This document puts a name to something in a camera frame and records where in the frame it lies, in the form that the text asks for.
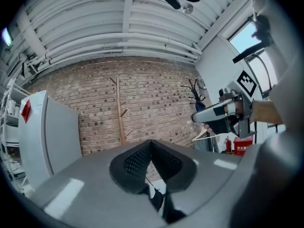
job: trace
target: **wall-mounted light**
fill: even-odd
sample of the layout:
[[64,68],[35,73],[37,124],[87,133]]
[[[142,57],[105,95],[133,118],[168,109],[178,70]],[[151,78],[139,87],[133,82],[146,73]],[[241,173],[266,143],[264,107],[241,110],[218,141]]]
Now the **wall-mounted light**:
[[11,45],[11,36],[6,27],[2,31],[2,39],[5,41],[8,47]]

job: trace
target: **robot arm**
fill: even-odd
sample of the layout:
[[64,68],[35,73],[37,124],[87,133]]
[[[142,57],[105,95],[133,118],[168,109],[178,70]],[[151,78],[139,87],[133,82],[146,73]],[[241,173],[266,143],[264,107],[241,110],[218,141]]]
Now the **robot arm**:
[[[194,113],[192,120],[208,124],[215,134],[233,132],[240,138],[256,134],[250,130],[251,102],[256,86],[256,82],[242,71],[226,88],[219,91],[219,103]],[[236,101],[242,103],[242,115],[236,113]]]

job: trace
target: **wooden coat rack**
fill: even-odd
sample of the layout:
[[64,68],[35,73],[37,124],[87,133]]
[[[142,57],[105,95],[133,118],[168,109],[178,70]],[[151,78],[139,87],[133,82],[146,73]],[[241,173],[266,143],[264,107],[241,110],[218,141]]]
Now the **wooden coat rack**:
[[119,125],[119,134],[122,144],[125,144],[126,137],[133,131],[133,129],[131,129],[129,132],[124,134],[123,116],[128,111],[128,108],[124,109],[124,111],[122,112],[122,105],[126,104],[127,102],[124,101],[120,103],[119,77],[116,78],[116,82],[112,78],[110,79],[113,81],[114,84],[116,84],[116,101],[117,101],[117,117],[118,117],[118,125]]

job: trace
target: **window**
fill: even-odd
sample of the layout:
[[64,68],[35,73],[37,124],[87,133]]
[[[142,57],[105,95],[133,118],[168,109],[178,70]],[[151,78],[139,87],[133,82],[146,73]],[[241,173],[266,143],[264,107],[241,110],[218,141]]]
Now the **window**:
[[[260,43],[260,40],[256,37],[251,37],[255,30],[256,27],[253,22],[247,22],[237,30],[237,33],[234,33],[234,35],[229,38],[229,41],[239,53],[242,53],[247,48]],[[267,53],[264,50],[261,50],[256,52],[255,56],[249,56],[245,60],[248,62],[260,85],[262,95],[266,96],[270,90],[268,77],[270,79],[271,87],[277,84],[275,70]]]
[[2,39],[8,47],[11,45],[12,39],[7,28],[4,28],[4,30],[2,31]]
[[[277,132],[281,133],[284,132],[286,129],[285,125],[278,125],[277,126]],[[272,136],[276,134],[276,126],[274,124],[268,124],[268,129],[267,129],[267,136]]]

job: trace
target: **fire extinguisher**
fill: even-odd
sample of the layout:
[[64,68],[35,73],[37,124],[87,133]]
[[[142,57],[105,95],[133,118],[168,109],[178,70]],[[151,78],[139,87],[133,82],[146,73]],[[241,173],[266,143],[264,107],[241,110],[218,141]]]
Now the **fire extinguisher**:
[[226,153],[228,154],[231,154],[232,153],[232,150],[231,150],[231,140],[229,139],[229,137],[227,136],[227,138],[225,139],[225,142],[226,144]]

